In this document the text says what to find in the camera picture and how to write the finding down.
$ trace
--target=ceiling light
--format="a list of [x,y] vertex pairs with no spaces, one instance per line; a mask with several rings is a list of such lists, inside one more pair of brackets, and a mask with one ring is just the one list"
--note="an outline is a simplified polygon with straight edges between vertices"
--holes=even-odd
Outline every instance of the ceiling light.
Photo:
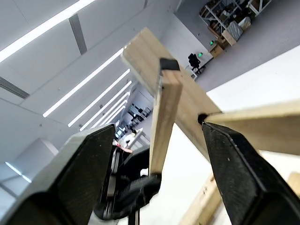
[[[127,100],[123,101],[116,110],[118,110],[124,103],[127,103],[127,102],[128,102]],[[107,113],[103,117],[101,117],[91,128],[95,128],[119,103],[120,103],[120,101],[116,102],[116,104],[114,104],[110,108],[110,110],[108,110]]]
[[[101,108],[95,115],[92,116],[92,118],[89,119],[89,121],[87,121],[79,130],[83,131],[98,115],[100,115],[100,113],[107,108],[116,98],[117,96],[119,96],[125,88],[127,88],[128,85],[126,84],[124,86],[124,88],[122,88],[111,100],[109,100],[108,103],[105,104],[105,106],[103,108]],[[130,92],[126,92],[125,95],[123,95],[117,102],[116,104],[114,104],[110,110],[112,110],[114,107],[116,107],[124,98],[126,98],[127,96],[130,96]]]
[[24,176],[19,170],[17,170],[17,169],[16,169],[14,166],[12,166],[10,163],[5,162],[5,164],[6,164],[9,168],[11,168],[13,171],[15,171],[19,176],[23,177],[27,182],[31,183],[31,180],[30,180],[28,177]]
[[106,122],[120,109],[120,108],[125,108],[125,106],[124,106],[124,103],[125,102],[122,102],[119,106],[118,106],[118,108],[116,108],[101,124],[100,124],[100,126],[102,126],[102,125],[104,125],[104,124],[106,124]]
[[110,123],[123,109],[125,109],[125,106],[123,106],[122,108],[120,108],[107,122],[105,122],[104,124],[108,124]]
[[23,177],[28,183],[31,183],[31,182],[32,182],[28,177],[26,177],[26,176],[24,176],[24,175],[22,175],[22,177]]
[[43,116],[47,117],[50,113],[52,113],[55,109],[57,109],[61,104],[63,104],[69,97],[71,97],[75,92],[77,92],[83,85],[85,85],[87,82],[89,82],[94,76],[96,76],[98,73],[100,73],[101,70],[103,70],[105,67],[107,67],[112,61],[114,61],[118,56],[121,55],[124,48],[121,48],[118,50],[112,57],[110,57],[105,63],[103,63],[101,66],[99,66],[93,73],[88,75],[83,81],[81,81],[79,84],[77,84],[71,91],[69,91],[64,97],[62,97],[57,103],[55,103],[53,106],[51,106],[50,109],[48,109]]
[[6,164],[9,168],[11,168],[13,171],[15,171],[19,176],[22,175],[22,173],[21,173],[19,170],[17,170],[14,166],[12,166],[10,163],[5,162],[5,164]]
[[0,62],[7,59],[9,56],[14,54],[15,52],[19,51],[25,45],[29,44],[31,41],[36,39],[37,37],[41,36],[52,27],[56,26],[60,22],[70,18],[72,15],[77,13],[80,9],[86,7],[87,5],[91,4],[95,0],[79,0],[78,2],[74,3],[70,7],[66,8],[65,10],[61,11],[57,15],[53,16],[46,22],[42,23],[41,25],[37,26],[32,31],[25,34],[23,37],[19,38],[6,48],[4,48],[0,52]]
[[71,127],[77,120],[79,120],[88,110],[91,109],[104,95],[106,95],[114,86],[116,86],[120,80],[122,80],[128,73],[130,69],[126,70],[115,82],[113,82],[105,91],[103,91],[92,103],[90,103],[84,110],[81,111],[69,124],[68,127]]

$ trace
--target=wooden board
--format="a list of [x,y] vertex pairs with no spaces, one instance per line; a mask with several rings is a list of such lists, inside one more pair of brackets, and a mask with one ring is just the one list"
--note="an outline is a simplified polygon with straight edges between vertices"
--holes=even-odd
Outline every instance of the wooden board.
[[205,121],[240,132],[255,149],[300,155],[300,101],[214,114]]
[[217,188],[213,174],[193,200],[179,225],[206,225],[221,203],[221,195]]
[[287,183],[291,187],[291,189],[296,193],[296,195],[300,198],[300,173],[292,172],[287,179]]
[[150,139],[150,173],[163,170],[183,86],[178,63],[177,67],[178,70],[163,69],[158,75]]
[[[172,55],[147,28],[126,46],[121,58],[130,66],[137,79],[152,96],[156,93],[159,59],[173,59]],[[206,92],[194,82],[188,71],[182,67],[180,70],[183,77],[183,90],[178,104],[176,124],[209,160],[205,139],[197,118],[198,114],[219,113],[220,110],[206,95]]]

